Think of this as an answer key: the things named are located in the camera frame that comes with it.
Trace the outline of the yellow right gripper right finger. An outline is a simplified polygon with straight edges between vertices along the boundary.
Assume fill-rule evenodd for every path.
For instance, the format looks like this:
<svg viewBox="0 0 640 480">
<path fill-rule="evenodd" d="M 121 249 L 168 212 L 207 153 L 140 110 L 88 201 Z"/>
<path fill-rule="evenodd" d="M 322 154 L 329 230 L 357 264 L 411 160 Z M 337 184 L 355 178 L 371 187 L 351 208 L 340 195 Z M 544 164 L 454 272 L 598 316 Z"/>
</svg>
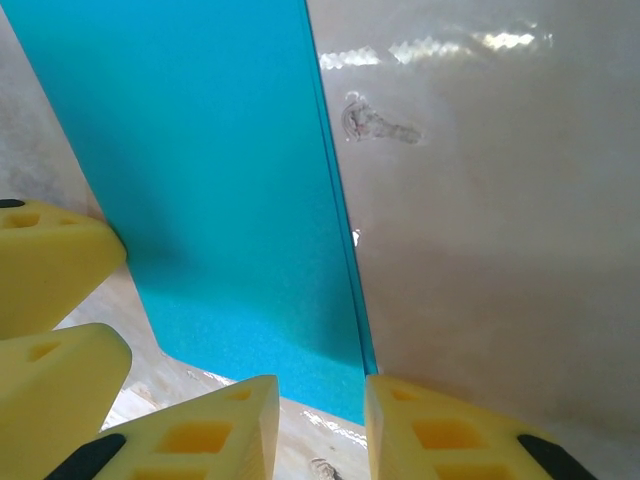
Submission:
<svg viewBox="0 0 640 480">
<path fill-rule="evenodd" d="M 593 479 L 547 433 L 387 375 L 366 379 L 373 479 Z"/>
</svg>

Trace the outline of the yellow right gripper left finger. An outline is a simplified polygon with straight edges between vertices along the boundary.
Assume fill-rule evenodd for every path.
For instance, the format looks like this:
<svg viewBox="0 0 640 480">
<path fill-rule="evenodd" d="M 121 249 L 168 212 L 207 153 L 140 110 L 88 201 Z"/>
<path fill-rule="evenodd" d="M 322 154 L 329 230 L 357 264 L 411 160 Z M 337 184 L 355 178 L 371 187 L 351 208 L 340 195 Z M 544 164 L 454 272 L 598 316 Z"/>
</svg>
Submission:
<svg viewBox="0 0 640 480">
<path fill-rule="evenodd" d="M 279 388 L 261 375 L 103 431 L 50 479 L 271 479 Z"/>
</svg>

